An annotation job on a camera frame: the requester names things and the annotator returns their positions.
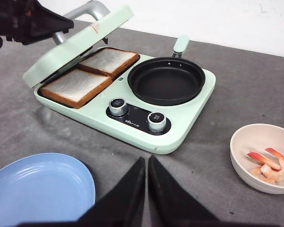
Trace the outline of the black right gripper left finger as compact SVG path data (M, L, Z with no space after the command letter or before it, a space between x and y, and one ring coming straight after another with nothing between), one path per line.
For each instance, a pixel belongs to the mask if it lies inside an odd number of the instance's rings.
M140 227L145 198L145 159L140 157L117 185L78 220L31 222L20 227Z

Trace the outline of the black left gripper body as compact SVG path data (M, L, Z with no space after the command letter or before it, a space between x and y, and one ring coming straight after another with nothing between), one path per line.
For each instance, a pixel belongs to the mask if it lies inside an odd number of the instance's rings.
M37 5L36 0L0 0L0 36L23 45L37 42L32 30Z

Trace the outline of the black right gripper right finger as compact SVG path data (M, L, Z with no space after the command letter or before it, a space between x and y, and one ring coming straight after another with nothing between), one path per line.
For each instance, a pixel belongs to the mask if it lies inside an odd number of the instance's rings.
M155 156L148 161L148 186L163 226L227 226L186 192Z

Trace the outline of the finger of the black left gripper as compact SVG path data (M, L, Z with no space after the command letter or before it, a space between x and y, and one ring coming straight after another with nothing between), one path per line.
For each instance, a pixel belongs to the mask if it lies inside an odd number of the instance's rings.
M26 45L48 38L56 32L67 33L74 28L74 22L43 7L36 0L26 4Z

